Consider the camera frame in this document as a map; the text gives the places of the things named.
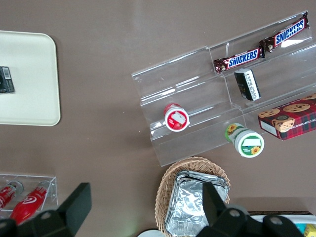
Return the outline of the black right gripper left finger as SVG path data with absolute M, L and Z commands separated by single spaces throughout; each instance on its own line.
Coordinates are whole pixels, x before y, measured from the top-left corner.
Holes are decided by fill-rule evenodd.
M 59 213 L 70 234 L 76 234 L 92 209 L 91 185 L 80 183 L 59 206 Z

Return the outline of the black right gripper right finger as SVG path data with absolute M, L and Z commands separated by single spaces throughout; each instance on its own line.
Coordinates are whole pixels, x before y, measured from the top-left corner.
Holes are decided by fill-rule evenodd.
M 224 212 L 226 205 L 212 183 L 203 183 L 202 198 L 205 216 L 209 226 L 212 226 Z

